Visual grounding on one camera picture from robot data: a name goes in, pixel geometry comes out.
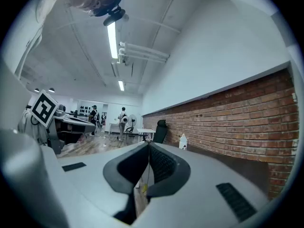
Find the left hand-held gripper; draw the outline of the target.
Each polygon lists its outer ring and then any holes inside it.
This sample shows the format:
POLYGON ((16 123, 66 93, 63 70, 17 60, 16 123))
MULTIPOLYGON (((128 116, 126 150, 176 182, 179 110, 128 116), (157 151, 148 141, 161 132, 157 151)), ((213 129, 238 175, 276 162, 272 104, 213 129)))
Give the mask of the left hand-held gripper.
POLYGON ((30 114, 30 125, 39 134, 36 139, 52 148, 55 154, 60 154, 66 144, 76 143, 95 129, 94 124, 66 114, 65 106, 44 90, 31 106, 30 114))

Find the person's left forearm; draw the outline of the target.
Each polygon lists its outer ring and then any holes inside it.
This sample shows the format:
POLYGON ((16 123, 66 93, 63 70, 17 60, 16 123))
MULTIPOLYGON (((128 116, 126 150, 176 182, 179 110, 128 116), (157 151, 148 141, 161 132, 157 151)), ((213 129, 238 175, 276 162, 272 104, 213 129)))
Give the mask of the person's left forearm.
POLYGON ((48 142, 48 133, 29 110, 24 110, 21 120, 18 123, 18 131, 32 137, 39 145, 46 145, 48 142))

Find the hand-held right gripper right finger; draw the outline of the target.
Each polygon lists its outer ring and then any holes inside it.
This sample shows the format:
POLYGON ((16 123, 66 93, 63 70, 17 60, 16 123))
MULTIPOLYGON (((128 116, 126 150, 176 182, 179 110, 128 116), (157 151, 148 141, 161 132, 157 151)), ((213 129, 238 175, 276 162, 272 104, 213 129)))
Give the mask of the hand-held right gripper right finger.
POLYGON ((154 184, 147 189, 148 201, 175 194, 190 178, 190 165, 183 158, 153 142, 149 144, 149 165, 154 184))

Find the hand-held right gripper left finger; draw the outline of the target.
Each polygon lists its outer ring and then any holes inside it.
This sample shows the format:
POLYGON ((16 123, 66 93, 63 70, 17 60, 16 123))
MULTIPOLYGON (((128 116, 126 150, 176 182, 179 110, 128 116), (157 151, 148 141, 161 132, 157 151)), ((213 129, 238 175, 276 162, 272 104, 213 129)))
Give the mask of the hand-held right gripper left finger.
POLYGON ((149 145, 144 142, 136 148, 110 160, 103 169, 103 176, 110 187, 128 195, 125 207, 114 217, 128 225, 136 220, 134 188, 149 163, 149 145))

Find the person's grey jacket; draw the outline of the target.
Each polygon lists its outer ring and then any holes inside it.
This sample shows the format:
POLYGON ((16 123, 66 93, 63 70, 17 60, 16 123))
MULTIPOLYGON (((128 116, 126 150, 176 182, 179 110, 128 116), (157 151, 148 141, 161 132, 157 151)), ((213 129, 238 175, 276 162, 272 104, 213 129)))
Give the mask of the person's grey jacket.
POLYGON ((0 58, 16 78, 20 78, 29 52, 41 42, 46 17, 56 1, 29 0, 5 36, 0 58))

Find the black office chair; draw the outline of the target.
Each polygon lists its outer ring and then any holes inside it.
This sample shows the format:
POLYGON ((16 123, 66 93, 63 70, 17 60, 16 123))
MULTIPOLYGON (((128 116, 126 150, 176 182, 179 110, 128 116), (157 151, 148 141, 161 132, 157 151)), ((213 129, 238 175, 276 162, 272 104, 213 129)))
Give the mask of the black office chair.
POLYGON ((166 124, 166 120, 159 120, 157 122, 156 131, 154 133, 153 142, 155 143, 163 143, 166 134, 168 132, 168 127, 166 124))

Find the white plastic bottle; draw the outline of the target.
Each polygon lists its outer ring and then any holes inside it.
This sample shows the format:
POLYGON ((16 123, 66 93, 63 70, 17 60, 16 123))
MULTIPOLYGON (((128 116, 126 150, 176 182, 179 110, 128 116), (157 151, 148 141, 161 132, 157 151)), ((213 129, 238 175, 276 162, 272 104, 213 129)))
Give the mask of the white plastic bottle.
POLYGON ((187 150, 187 142, 188 142, 187 138, 183 133, 182 136, 180 137, 179 148, 182 150, 187 150))

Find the long ceiling light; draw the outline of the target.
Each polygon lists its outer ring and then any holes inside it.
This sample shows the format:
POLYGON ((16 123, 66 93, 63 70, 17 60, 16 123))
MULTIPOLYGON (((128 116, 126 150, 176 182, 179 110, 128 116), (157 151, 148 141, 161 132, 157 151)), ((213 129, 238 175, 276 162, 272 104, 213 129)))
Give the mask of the long ceiling light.
POLYGON ((109 46, 111 51, 111 56, 113 59, 118 58, 117 54, 117 43, 116 43, 116 26, 115 22, 107 26, 107 34, 108 34, 108 40, 109 40, 109 46))

